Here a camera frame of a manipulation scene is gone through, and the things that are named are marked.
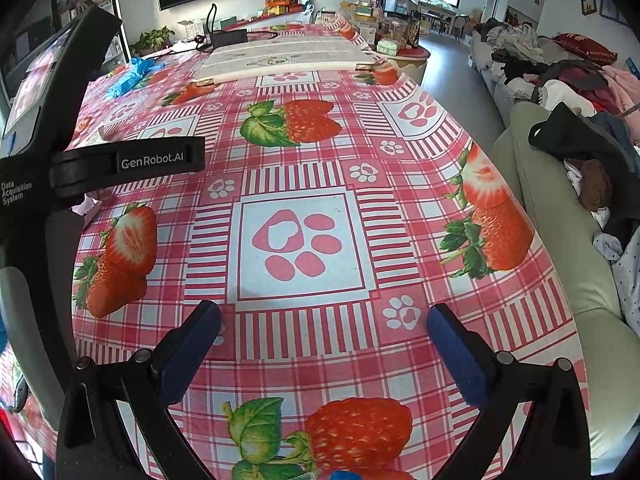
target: light green sofa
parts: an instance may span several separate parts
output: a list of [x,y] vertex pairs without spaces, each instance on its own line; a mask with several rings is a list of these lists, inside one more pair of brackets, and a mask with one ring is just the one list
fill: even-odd
[[490,158],[536,227],[564,288],[584,353],[592,461],[606,460],[640,414],[640,338],[622,321],[610,265],[593,247],[600,226],[578,202],[564,165],[529,145],[550,112],[516,104]]

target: picture frame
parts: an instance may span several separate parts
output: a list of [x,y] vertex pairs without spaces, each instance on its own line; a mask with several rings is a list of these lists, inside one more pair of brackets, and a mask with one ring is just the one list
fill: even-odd
[[598,6],[596,0],[580,0],[580,6],[582,7],[582,14],[588,16],[594,12],[598,12]]
[[620,14],[620,11],[611,0],[600,0],[600,16],[612,22],[621,23],[627,27],[629,26],[625,17]]

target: blue glove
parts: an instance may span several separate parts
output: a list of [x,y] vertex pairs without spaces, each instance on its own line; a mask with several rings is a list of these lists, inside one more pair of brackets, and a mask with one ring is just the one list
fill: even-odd
[[362,480],[362,477],[356,473],[348,471],[334,471],[329,480]]
[[107,90],[106,98],[113,99],[126,94],[142,80],[147,72],[150,70],[158,70],[164,66],[164,63],[157,65],[154,65],[154,63],[153,59],[133,58],[125,75],[118,79],[118,81]]

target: sofa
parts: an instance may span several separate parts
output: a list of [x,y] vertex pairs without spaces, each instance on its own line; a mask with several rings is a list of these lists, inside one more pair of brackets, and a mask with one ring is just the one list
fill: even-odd
[[571,307],[590,397],[592,474],[613,470],[640,430],[640,338],[624,323],[610,265],[593,247],[601,229],[562,162],[529,145],[550,112],[515,104],[490,158],[540,234]]
[[[563,59],[582,59],[580,56],[566,51],[557,43],[543,36],[538,37],[538,46],[543,51],[546,64],[556,63]],[[494,48],[490,44],[481,41],[480,34],[475,30],[470,48],[474,67],[482,76],[489,94],[494,99],[504,126],[508,127],[511,123],[513,105],[522,101],[529,101],[535,85],[524,81],[521,77],[505,83],[506,77],[502,71],[503,64],[493,61],[491,57]]]

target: doorway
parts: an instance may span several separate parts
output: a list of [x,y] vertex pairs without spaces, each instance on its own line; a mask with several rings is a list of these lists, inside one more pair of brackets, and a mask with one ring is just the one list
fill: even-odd
[[495,11],[497,10],[498,0],[486,0],[484,6],[484,14],[482,14],[482,22],[484,23],[489,18],[495,18]]

